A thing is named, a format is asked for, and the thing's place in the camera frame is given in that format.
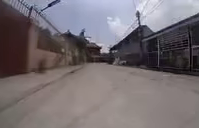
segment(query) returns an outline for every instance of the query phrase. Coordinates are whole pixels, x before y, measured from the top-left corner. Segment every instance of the street lamp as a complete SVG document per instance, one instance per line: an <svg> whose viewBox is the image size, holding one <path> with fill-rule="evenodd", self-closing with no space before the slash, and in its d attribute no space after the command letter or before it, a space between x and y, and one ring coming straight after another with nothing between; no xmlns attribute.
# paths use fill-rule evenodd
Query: street lamp
<svg viewBox="0 0 199 128"><path fill-rule="evenodd" d="M43 9L41 10L41 12L43 12L43 11L46 10L47 8L50 8L50 7L52 7L52 6L56 5L56 4L58 4L60 1L61 1L61 0L52 1L51 3L48 4L48 6L46 6L45 8L43 8Z"/></svg>

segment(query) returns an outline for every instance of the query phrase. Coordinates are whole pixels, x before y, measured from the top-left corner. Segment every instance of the curb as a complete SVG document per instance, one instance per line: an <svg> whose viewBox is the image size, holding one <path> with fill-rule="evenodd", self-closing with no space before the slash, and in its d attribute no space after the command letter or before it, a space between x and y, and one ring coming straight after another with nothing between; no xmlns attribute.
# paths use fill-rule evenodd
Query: curb
<svg viewBox="0 0 199 128"><path fill-rule="evenodd" d="M73 69L73 70L71 70L71 71L69 71L69 72L63 74L61 77L58 77L58 78L56 78L56 79L54 79L54 80L51 80L51 81L48 81L47 83L44 83L44 84L39 84L39 85L37 85L36 87L34 87L34 88L30 89L30 90L27 90L27 91L24 92L24 94L21 95L19 98L15 99L14 101L11 101L10 103L8 103L8 104L6 104L5 106L1 107L1 108L0 108L0 113L3 112L4 110L6 110L6 109L8 109L8 108L10 108L10 107L12 107L12 106L14 106L14 105L16 105L16 104L19 103L20 101L23 101L23 100L27 99L28 97L32 96L33 94L35 94L35 93L41 91L42 89L48 87L49 85L51 85L51 84L57 82L58 80L63 79L63 78L65 78L65 77L67 77L67 76L69 76L69 75L71 75L71 74L73 74L73 73L75 73L75 72L77 72L77 71L83 69L83 68L84 68L84 65L81 65L81 66L78 67L77 69Z"/></svg>

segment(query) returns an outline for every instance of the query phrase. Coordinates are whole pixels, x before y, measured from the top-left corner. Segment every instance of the sidewalk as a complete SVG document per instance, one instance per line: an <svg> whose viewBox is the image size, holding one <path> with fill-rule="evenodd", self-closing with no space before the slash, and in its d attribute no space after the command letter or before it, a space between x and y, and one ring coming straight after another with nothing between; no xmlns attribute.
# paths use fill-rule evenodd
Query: sidewalk
<svg viewBox="0 0 199 128"><path fill-rule="evenodd" d="M83 65L63 67L48 70L44 74L29 73L0 79L0 112L82 67Z"/></svg>

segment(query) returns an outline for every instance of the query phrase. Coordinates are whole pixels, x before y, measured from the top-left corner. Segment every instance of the roof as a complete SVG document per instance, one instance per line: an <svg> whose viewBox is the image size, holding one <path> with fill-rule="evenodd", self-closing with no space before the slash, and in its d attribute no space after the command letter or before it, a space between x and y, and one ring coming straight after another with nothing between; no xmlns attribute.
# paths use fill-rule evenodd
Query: roof
<svg viewBox="0 0 199 128"><path fill-rule="evenodd" d="M144 37L151 35L151 33L153 33L153 31L147 25L142 25L141 27L143 28L143 36ZM114 45L111 48L111 50L116 49L116 47L119 47L122 43L124 43L126 40L130 39L131 37L138 35L138 29L139 29L139 27L137 27L135 30L133 30L129 35L127 35L124 39L122 39L118 44Z"/></svg>
<svg viewBox="0 0 199 128"><path fill-rule="evenodd" d="M98 46L96 43L88 43L87 47L90 47L90 48L100 48L101 49L101 47Z"/></svg>
<svg viewBox="0 0 199 128"><path fill-rule="evenodd" d="M161 29L161 30L153 33L153 34L145 37L143 41L155 38L157 36L160 36L160 35L162 35L164 33L170 32L170 31L172 31L174 29L177 29L177 28L180 28L180 27L183 27L183 26L195 24L197 22L199 22L199 13L197 13L197 14L189 17L189 18L186 18L186 19L184 19L184 20L182 20L180 22L172 24L172 25L170 25L170 26L168 26L168 27L166 27L164 29Z"/></svg>

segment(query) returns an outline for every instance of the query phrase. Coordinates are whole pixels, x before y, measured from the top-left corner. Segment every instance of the street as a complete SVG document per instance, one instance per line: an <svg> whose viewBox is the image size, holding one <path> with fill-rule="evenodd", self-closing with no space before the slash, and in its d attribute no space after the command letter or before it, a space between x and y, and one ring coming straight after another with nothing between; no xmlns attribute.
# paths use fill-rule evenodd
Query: street
<svg viewBox="0 0 199 128"><path fill-rule="evenodd" d="M199 77L86 64L0 112L0 128L199 128Z"/></svg>

